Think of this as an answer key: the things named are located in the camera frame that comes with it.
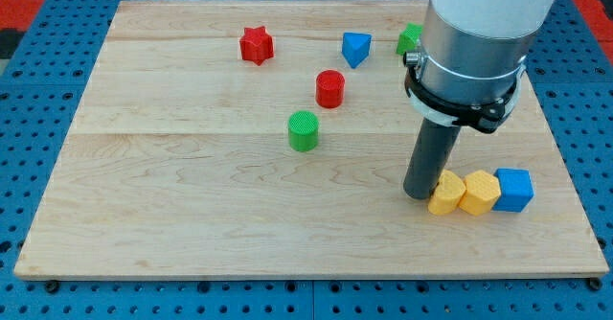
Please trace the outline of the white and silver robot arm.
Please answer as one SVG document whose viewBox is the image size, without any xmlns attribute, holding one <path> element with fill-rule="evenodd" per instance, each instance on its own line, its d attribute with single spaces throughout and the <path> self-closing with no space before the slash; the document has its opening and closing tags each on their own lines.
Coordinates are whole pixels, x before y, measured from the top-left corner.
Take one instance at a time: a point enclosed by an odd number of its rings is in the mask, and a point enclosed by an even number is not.
<svg viewBox="0 0 613 320">
<path fill-rule="evenodd" d="M 429 0 L 420 36 L 421 85 L 463 105 L 509 91 L 555 0 Z"/>
</svg>

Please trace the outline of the green block behind arm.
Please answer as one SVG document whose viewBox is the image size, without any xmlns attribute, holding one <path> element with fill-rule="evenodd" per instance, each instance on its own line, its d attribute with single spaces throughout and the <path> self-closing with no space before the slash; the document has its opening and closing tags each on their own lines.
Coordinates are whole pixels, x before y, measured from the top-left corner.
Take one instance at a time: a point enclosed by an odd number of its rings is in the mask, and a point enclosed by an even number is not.
<svg viewBox="0 0 613 320">
<path fill-rule="evenodd" d="M 404 55 L 406 52 L 416 52 L 420 47 L 422 25 L 408 23 L 398 35 L 396 53 Z"/>
</svg>

